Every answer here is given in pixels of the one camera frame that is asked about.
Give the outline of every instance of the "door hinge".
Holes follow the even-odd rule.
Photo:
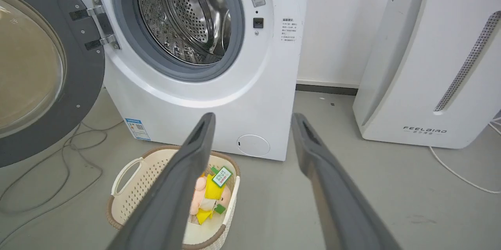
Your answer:
[[[81,11],[74,11],[70,13],[72,20],[79,20],[82,18],[93,17],[97,20],[96,23],[99,24],[101,38],[98,40],[90,41],[85,44],[86,49],[93,50],[102,45],[107,45],[108,43],[116,50],[120,50],[120,45],[118,44],[117,38],[115,36],[115,31],[111,27],[110,20],[106,14],[106,9],[102,0],[92,0],[93,8],[83,9]]]

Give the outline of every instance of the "woven basket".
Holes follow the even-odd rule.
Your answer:
[[[138,159],[129,162],[120,171],[113,183],[106,209],[106,217],[112,226],[116,229],[123,227],[134,208],[179,148],[176,145],[166,145],[152,149]],[[118,185],[125,173],[137,163],[139,163],[139,167],[118,191]],[[185,250],[220,249],[228,235],[240,184],[240,169],[229,156],[214,151],[211,152],[206,174],[214,175],[211,171],[212,166],[218,169],[224,166],[235,175],[227,182],[227,186],[231,190],[229,206],[225,213],[214,213],[213,218],[206,220],[203,225],[187,223],[182,246]],[[190,216],[188,221],[195,221],[195,218],[195,216]]]

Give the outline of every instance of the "pink plush toy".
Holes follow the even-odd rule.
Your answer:
[[[190,215],[196,215],[200,204],[205,197],[205,186],[207,184],[207,177],[199,177],[195,183],[195,192],[193,193],[193,200],[189,209]],[[215,205],[221,204],[224,208],[228,208],[229,200],[231,199],[231,191],[227,186],[224,187],[221,198],[216,201]]]

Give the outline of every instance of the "gray floor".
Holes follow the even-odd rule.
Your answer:
[[[363,140],[351,110],[353,99],[346,95],[297,92],[294,110],[310,120],[401,246],[417,250],[501,248],[501,195],[487,194],[465,184],[441,167],[425,147]],[[120,122],[106,92],[85,122],[99,128]],[[92,133],[77,139],[76,144],[87,145],[100,137]],[[500,140],[487,128],[469,147],[437,149],[437,153],[461,175],[496,190],[501,188]],[[84,151],[104,168],[102,178],[72,201],[20,229],[0,248],[105,249],[116,234],[105,216],[115,176],[130,160],[158,145],[134,140],[124,125],[111,130],[105,143]],[[26,161],[1,168],[0,190],[59,147],[61,142]],[[324,248],[310,183],[297,167],[292,143],[284,163],[234,158],[241,168],[242,182],[223,248]],[[97,175],[75,152],[68,152],[67,159],[72,171],[68,185],[38,209],[17,215],[0,214],[0,239],[25,220],[64,201]],[[28,174],[7,193],[0,207],[29,207],[54,192],[61,178],[64,166],[58,156]]]

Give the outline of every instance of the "washing machine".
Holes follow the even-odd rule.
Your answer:
[[[182,144],[213,112],[214,150],[283,161],[305,10],[306,0],[0,0],[0,166],[70,132],[103,81],[136,139]]]

